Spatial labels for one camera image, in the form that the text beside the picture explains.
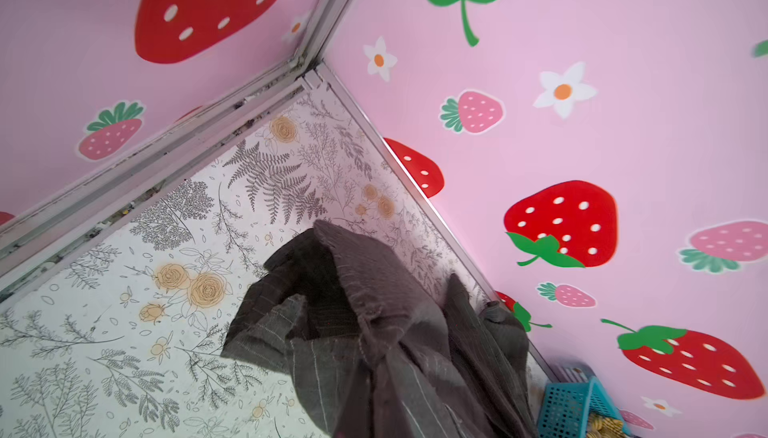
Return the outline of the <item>dark grey striped shirt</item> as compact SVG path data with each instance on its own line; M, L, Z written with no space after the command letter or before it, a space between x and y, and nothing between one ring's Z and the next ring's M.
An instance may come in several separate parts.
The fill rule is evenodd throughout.
M222 354L288 375L333 437L533 437L521 321L451 275L430 296L383 242L318 220L246 292Z

